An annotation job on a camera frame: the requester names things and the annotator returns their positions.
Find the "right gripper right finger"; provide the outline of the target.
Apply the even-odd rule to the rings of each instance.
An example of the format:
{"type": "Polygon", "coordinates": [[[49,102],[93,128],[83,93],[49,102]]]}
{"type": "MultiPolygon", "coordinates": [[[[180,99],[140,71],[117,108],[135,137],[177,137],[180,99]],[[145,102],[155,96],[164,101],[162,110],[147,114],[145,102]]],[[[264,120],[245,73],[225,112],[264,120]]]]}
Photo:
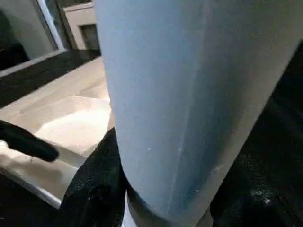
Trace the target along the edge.
{"type": "Polygon", "coordinates": [[[238,155],[211,202],[215,227],[301,227],[303,221],[251,155],[238,155]]]}

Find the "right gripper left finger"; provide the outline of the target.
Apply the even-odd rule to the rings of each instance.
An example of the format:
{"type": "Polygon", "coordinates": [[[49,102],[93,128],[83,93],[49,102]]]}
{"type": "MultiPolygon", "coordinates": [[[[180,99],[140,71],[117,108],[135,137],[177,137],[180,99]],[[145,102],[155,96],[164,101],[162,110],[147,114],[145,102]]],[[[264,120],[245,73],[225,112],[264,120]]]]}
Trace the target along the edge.
{"type": "Polygon", "coordinates": [[[58,226],[120,227],[125,194],[126,178],[112,128],[69,184],[58,209],[58,226]]]}

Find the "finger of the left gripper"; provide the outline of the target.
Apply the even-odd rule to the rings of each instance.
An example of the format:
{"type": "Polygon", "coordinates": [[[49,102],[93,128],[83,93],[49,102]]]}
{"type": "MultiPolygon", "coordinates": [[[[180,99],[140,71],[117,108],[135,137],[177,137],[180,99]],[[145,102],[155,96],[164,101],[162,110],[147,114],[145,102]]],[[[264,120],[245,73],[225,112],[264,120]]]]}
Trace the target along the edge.
{"type": "Polygon", "coordinates": [[[0,140],[6,142],[12,150],[46,162],[53,162],[59,157],[59,152],[51,144],[28,130],[3,120],[0,121],[0,140]]]}

